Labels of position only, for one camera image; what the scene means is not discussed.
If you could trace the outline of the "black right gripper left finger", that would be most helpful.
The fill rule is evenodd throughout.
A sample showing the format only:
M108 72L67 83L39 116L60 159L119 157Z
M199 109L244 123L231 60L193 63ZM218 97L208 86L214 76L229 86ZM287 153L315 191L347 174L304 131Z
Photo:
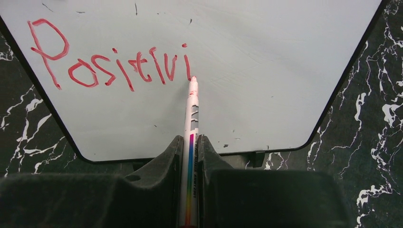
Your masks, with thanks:
M128 175L16 174L0 180L3 228L173 228L183 137Z

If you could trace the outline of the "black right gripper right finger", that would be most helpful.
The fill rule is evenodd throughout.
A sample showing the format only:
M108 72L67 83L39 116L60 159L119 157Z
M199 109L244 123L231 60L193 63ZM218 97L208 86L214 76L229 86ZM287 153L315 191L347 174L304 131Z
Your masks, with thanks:
M203 228L351 228L334 179L315 171L235 169L199 138Z

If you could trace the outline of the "white whiteboard marker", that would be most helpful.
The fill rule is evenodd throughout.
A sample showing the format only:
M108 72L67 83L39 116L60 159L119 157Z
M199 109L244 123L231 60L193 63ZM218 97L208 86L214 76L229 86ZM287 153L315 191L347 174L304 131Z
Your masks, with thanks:
M199 98L198 82L191 77L185 109L182 173L179 202L178 227L197 228L198 213L198 131L199 131Z

